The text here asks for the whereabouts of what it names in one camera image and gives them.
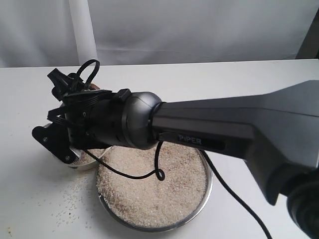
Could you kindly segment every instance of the uncooked rice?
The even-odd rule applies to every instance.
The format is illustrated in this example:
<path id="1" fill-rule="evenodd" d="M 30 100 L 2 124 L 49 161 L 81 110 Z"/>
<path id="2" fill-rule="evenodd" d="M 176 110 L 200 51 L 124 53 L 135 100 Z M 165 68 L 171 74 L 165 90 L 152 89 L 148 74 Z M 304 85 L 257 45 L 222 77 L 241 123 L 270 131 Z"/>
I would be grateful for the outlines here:
<path id="1" fill-rule="evenodd" d="M 93 155 L 100 157 L 102 153 L 105 151 L 105 149 L 96 148 L 96 149 L 89 149 L 88 151 L 92 153 Z M 92 158 L 90 155 L 82 151 L 79 160 L 72 163 L 71 165 L 82 165 L 82 164 L 91 163 L 93 161 L 95 161 L 94 158 Z"/>
<path id="2" fill-rule="evenodd" d="M 102 159 L 126 174 L 140 176 L 154 170 L 155 148 L 113 147 Z M 134 180 L 99 166 L 97 188 L 109 208 L 125 222 L 142 227 L 164 227 L 190 215 L 206 191 L 206 172 L 198 151 L 165 142 L 159 153 L 164 181 L 153 174 Z"/>

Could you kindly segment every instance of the white table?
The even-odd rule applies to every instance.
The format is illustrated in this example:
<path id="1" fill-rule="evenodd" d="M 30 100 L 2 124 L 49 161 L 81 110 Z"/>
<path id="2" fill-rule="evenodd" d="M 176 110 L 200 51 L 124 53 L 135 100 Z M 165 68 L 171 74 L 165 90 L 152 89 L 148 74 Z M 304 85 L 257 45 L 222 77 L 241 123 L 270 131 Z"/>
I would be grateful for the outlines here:
<path id="1" fill-rule="evenodd" d="M 48 110 L 59 106 L 46 77 L 52 69 L 0 69 L 1 239 L 11 238 L 9 231 L 13 239 L 265 238 L 216 179 L 204 210 L 178 230 L 146 234 L 115 222 L 92 192 L 94 172 L 81 174 L 66 168 L 31 136 L 33 127 L 47 123 Z M 70 73 L 77 67 L 59 69 Z M 151 91 L 171 102 L 263 94 L 313 79 L 319 79 L 318 60 L 103 66 L 94 83 L 113 91 Z M 307 238 L 291 221 L 285 197 L 280 196 L 275 207 L 268 205 L 240 159 L 209 155 L 273 238 Z"/>

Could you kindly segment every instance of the white curtain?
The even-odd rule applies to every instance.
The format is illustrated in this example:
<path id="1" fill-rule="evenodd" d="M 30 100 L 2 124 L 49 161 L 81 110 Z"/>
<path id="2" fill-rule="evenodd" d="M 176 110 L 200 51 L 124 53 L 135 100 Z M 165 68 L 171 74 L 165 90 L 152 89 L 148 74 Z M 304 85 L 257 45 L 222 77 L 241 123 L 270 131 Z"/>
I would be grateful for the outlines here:
<path id="1" fill-rule="evenodd" d="M 318 0 L 0 0 L 0 67 L 294 59 Z"/>

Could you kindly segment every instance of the piper robot arm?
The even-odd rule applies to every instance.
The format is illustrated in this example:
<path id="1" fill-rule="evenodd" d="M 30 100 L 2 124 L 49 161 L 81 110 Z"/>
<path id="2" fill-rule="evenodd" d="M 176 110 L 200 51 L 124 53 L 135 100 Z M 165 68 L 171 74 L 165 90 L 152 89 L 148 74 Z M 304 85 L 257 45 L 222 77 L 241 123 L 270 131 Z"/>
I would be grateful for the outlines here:
<path id="1" fill-rule="evenodd" d="M 150 92 L 94 90 L 81 72 L 54 69 L 52 94 L 63 104 L 49 111 L 52 124 L 33 137 L 64 163 L 76 149 L 119 145 L 149 149 L 158 141 L 183 144 L 245 161 L 267 202 L 288 197 L 292 220 L 319 238 L 319 81 L 270 94 L 165 103 Z"/>

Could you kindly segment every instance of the metal bowl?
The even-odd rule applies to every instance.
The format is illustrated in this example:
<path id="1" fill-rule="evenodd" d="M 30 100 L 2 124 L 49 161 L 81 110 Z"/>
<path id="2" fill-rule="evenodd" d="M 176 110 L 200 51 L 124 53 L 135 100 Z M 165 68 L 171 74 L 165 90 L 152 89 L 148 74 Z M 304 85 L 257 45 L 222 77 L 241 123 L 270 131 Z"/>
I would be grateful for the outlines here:
<path id="1" fill-rule="evenodd" d="M 104 154 L 106 154 L 109 150 L 111 150 L 111 148 L 112 147 L 106 148 L 98 158 L 102 158 Z M 78 165 L 65 164 L 65 165 L 72 169 L 84 171 L 84 170 L 89 170 L 89 169 L 98 167 L 99 162 L 96 160 L 93 160 L 92 162 L 85 163 L 85 164 L 78 164 Z"/>
<path id="2" fill-rule="evenodd" d="M 137 225 L 128 223 L 128 222 L 124 221 L 123 219 L 119 218 L 117 215 L 115 215 L 113 213 L 113 211 L 109 208 L 109 205 L 105 201 L 104 197 L 100 193 L 98 193 L 100 202 L 102 203 L 103 207 L 108 211 L 108 213 L 116 221 L 118 221 L 119 223 L 123 224 L 124 226 L 127 226 L 129 228 L 135 229 L 137 231 L 148 232 L 148 233 L 166 232 L 166 231 L 170 231 L 170 230 L 173 230 L 173 229 L 176 229 L 176 228 L 179 228 L 179 227 L 185 225 L 186 223 L 188 223 L 192 219 L 194 219 L 200 213 L 200 211 L 205 207 L 205 205 L 206 205 L 206 203 L 207 203 L 207 201 L 209 199 L 212 187 L 213 187 L 213 175 L 212 175 L 212 172 L 210 170 L 210 167 L 207 164 L 207 162 L 206 162 L 204 156 L 202 155 L 202 153 L 199 150 L 197 152 L 198 152 L 198 154 L 199 154 L 199 156 L 200 156 L 200 158 L 202 160 L 202 163 L 203 163 L 203 166 L 204 166 L 205 172 L 206 172 L 206 192 L 205 192 L 205 194 L 203 196 L 202 201 L 197 206 L 197 208 L 190 215 L 188 215 L 186 218 L 184 218 L 183 220 L 181 220 L 181 221 L 179 221 L 179 222 L 177 222 L 175 224 L 169 225 L 169 226 L 157 227 L 157 228 L 137 226 Z"/>

